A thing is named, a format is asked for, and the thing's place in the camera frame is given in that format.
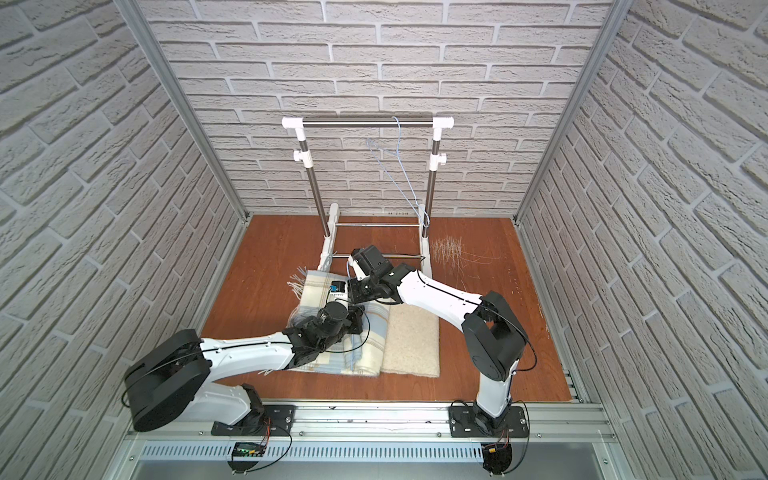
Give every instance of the metal rail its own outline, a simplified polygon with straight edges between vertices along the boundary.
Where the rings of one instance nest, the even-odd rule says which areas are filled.
[[[418,227],[418,223],[337,223],[337,227]]]
[[[432,128],[431,118],[400,118],[400,127]],[[304,127],[344,128],[344,127],[397,127],[394,118],[304,118]]]
[[[333,258],[347,258],[349,255],[344,255],[342,253],[334,253]],[[384,258],[397,258],[397,259],[406,259],[406,258],[421,258],[421,255],[408,255],[407,253],[382,253],[382,257]]]
[[[292,428],[294,445],[313,440],[377,442],[477,442],[487,438],[451,437],[447,408],[450,402],[348,402],[344,400],[264,400],[296,405]],[[600,404],[528,404],[530,442],[617,442]],[[129,439],[211,440],[210,422],[171,422],[152,432],[129,430]],[[247,440],[247,435],[229,440]]]

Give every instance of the white rack leg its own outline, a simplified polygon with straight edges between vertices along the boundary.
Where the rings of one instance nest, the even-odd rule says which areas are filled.
[[[336,243],[336,224],[339,222],[339,204],[332,203],[330,215],[328,216],[328,230],[330,235],[323,241],[323,252],[320,253],[320,265],[317,269],[321,272],[329,272],[331,270],[331,262],[333,261],[333,246]]]
[[[419,252],[424,257],[422,260],[422,273],[432,278],[432,258],[429,256],[429,237],[422,236],[422,225],[419,225]]]

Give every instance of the plaid blanket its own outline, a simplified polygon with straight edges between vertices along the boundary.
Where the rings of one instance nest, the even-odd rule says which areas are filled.
[[[288,326],[300,319],[316,314],[321,307],[325,306],[326,301],[333,299],[332,296],[328,297],[332,281],[347,280],[345,276],[317,270],[307,271],[306,279],[296,276],[294,279],[298,280],[298,283],[289,283],[289,285],[297,296],[300,294],[300,301],[291,313]],[[360,335],[345,335],[342,341],[331,346],[329,351],[320,353],[313,362],[295,370],[337,375],[378,376],[384,358],[389,306],[377,302],[366,302],[362,305],[366,311],[362,316],[362,333]],[[356,348],[362,344],[366,336],[368,336],[368,340],[365,345]]]

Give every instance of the black cable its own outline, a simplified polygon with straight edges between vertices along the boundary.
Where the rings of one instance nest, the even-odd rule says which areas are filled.
[[[274,462],[272,462],[272,463],[270,463],[270,464],[267,464],[267,465],[264,465],[264,466],[261,466],[261,467],[259,467],[259,468],[252,468],[251,470],[246,470],[245,472],[243,472],[243,474],[246,474],[246,473],[251,473],[251,472],[257,472],[257,471],[259,471],[259,470],[264,470],[264,469],[265,469],[265,468],[267,468],[267,467],[271,467],[272,465],[275,465],[275,464],[276,464],[276,463],[278,463],[280,460],[282,460],[282,459],[283,459],[283,457],[284,457],[284,456],[286,456],[286,455],[288,455],[288,452],[290,452],[290,448],[291,448],[291,446],[293,446],[293,436],[290,434],[290,432],[289,432],[289,431],[285,430],[285,429],[284,429],[283,427],[281,427],[280,425],[275,425],[274,427],[275,427],[276,429],[280,429],[280,430],[283,430],[283,432],[285,432],[285,433],[286,433],[286,435],[288,435],[288,438],[290,439],[290,442],[288,443],[288,448],[287,448],[287,449],[286,449],[286,451],[285,451],[285,452],[283,452],[283,454],[282,454],[280,457],[278,457],[278,458],[277,458],[277,460],[275,460]]]
[[[186,354],[186,355],[182,355],[182,356],[180,356],[180,357],[177,357],[177,358],[174,358],[174,359],[172,359],[172,360],[168,360],[166,363],[161,363],[160,365],[158,365],[158,366],[154,367],[154,368],[153,368],[152,370],[150,370],[149,372],[146,372],[145,374],[143,374],[142,376],[140,376],[138,379],[136,379],[136,381],[135,381],[135,382],[131,383],[131,384],[130,384],[128,387],[126,387],[126,388],[125,388],[125,390],[123,391],[123,395],[121,395],[121,397],[120,397],[120,401],[121,401],[121,403],[123,404],[123,406],[124,406],[126,409],[127,409],[127,408],[130,408],[130,407],[128,406],[128,404],[125,402],[125,396],[128,394],[128,390],[130,390],[130,389],[131,389],[131,387],[133,387],[134,385],[136,385],[137,383],[139,383],[139,382],[140,382],[140,381],[141,381],[141,380],[142,380],[144,377],[146,377],[146,376],[149,376],[149,374],[150,374],[150,373],[156,372],[156,371],[158,371],[159,369],[161,369],[161,368],[163,368],[163,367],[165,367],[165,366],[169,366],[169,365],[171,365],[171,364],[173,364],[173,363],[176,363],[176,362],[178,362],[179,360],[185,359],[185,358],[187,358],[187,357],[190,357],[190,356],[196,356],[196,355],[200,355],[201,353],[207,353],[207,352],[215,352],[215,351],[217,351],[217,350],[236,349],[236,348],[240,348],[240,347],[244,347],[244,346],[257,346],[257,345],[266,345],[266,344],[268,344],[268,343],[269,343],[269,344],[271,344],[271,343],[277,343],[277,344],[282,344],[282,345],[293,345],[291,342],[257,342],[257,343],[243,343],[243,344],[240,344],[240,345],[219,346],[219,347],[217,347],[217,348],[215,348],[215,349],[205,349],[205,350],[200,350],[199,352],[192,352],[192,353],[188,353],[188,354]]]
[[[362,314],[365,315],[366,316],[366,320],[368,320],[368,333],[366,334],[366,339],[363,340],[362,343],[360,343],[358,346],[356,346],[355,348],[350,349],[350,350],[342,350],[341,352],[333,352],[332,350],[326,350],[326,352],[328,352],[328,353],[349,353],[349,352],[354,352],[355,350],[357,350],[358,348],[361,348],[363,345],[366,344],[366,342],[368,341],[368,337],[371,336],[371,319],[370,319],[370,317],[368,316],[368,313],[366,313],[365,310],[363,310]]]
[[[464,400],[454,400],[453,402],[451,402],[451,406],[449,406],[449,408],[453,407],[453,404],[456,402],[463,403],[465,407],[469,408],[469,405]]]
[[[528,453],[528,442],[531,441],[531,416],[528,414],[528,406],[525,405],[525,402],[523,402],[522,400],[518,400],[517,402],[512,402],[512,403],[510,403],[510,405],[512,405],[513,403],[522,403],[523,404],[523,408],[525,409],[525,421],[526,421],[525,424],[528,425],[528,436],[525,437],[525,446],[523,447],[523,453],[522,453],[522,455],[520,455],[520,459],[518,460],[517,464],[515,464],[514,467],[510,468],[506,472],[502,473],[502,475],[506,475],[508,473],[512,473],[512,472],[514,472],[515,470],[518,469],[518,467],[523,462],[523,460],[525,460],[525,454]]]
[[[530,348],[530,349],[531,349],[531,352],[533,352],[533,365],[532,365],[532,366],[529,366],[527,369],[516,369],[515,371],[516,371],[516,372],[530,372],[531,370],[533,370],[534,368],[536,368],[536,366],[538,365],[538,356],[536,355],[536,350],[533,348],[533,344],[531,343],[531,340],[529,340],[529,339],[528,339],[528,335],[527,335],[525,332],[523,332],[521,329],[519,329],[519,328],[518,328],[518,326],[517,326],[517,325],[515,325],[514,323],[512,323],[512,322],[511,322],[511,321],[510,321],[508,318],[506,318],[505,316],[503,316],[503,315],[502,315],[502,314],[500,314],[499,312],[496,312],[496,311],[494,311],[494,310],[491,310],[490,308],[488,308],[487,306],[483,305],[482,303],[477,303],[477,302],[473,302],[473,301],[471,301],[471,300],[467,300],[466,298],[462,298],[462,297],[460,297],[460,296],[458,296],[458,295],[455,295],[455,294],[453,294],[453,293],[450,293],[450,292],[446,292],[446,291],[445,291],[445,290],[443,290],[442,288],[439,288],[439,287],[437,287],[437,286],[434,286],[434,285],[430,285],[429,283],[427,283],[427,282],[425,282],[425,281],[424,281],[424,279],[422,278],[422,275],[421,275],[421,273],[420,273],[418,270],[416,271],[416,276],[417,276],[417,277],[419,278],[419,280],[421,280],[421,281],[422,281],[422,283],[424,283],[426,286],[430,286],[430,287],[432,287],[433,289],[435,289],[435,290],[438,290],[439,292],[443,292],[443,293],[445,293],[446,295],[450,295],[450,296],[452,296],[452,297],[454,297],[454,298],[457,298],[457,299],[461,300],[462,302],[471,303],[472,305],[477,305],[477,306],[479,306],[480,308],[486,309],[487,311],[489,311],[489,312],[491,312],[491,313],[494,313],[495,315],[498,315],[498,316],[500,316],[500,317],[501,317],[501,318],[502,318],[502,319],[503,319],[503,320],[504,320],[504,321],[505,321],[505,322],[506,322],[506,323],[507,323],[509,326],[513,327],[515,330],[517,330],[517,331],[518,331],[518,333],[520,334],[520,336],[522,336],[522,337],[523,337],[523,340],[525,340],[525,344],[526,344],[526,345],[528,345],[528,348]]]

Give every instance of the aluminum frame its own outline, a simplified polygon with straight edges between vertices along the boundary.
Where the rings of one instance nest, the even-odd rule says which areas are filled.
[[[293,446],[328,442],[333,445],[367,446],[382,442],[392,445],[429,443],[434,445],[465,445],[495,442],[496,438],[477,437],[457,439],[450,436],[448,407],[450,402],[351,402],[314,400],[264,400],[267,404],[296,405],[291,433]],[[546,403],[526,404],[531,435],[529,442],[580,442],[592,444],[602,464],[605,478],[628,478],[622,468],[623,454],[616,435],[600,404]],[[245,435],[213,437],[211,422],[172,422],[152,432],[129,431],[113,458],[108,480],[128,480],[141,460],[147,442],[211,442],[213,440],[244,441]],[[525,439],[511,439],[523,443]],[[275,438],[279,445],[285,439]]]

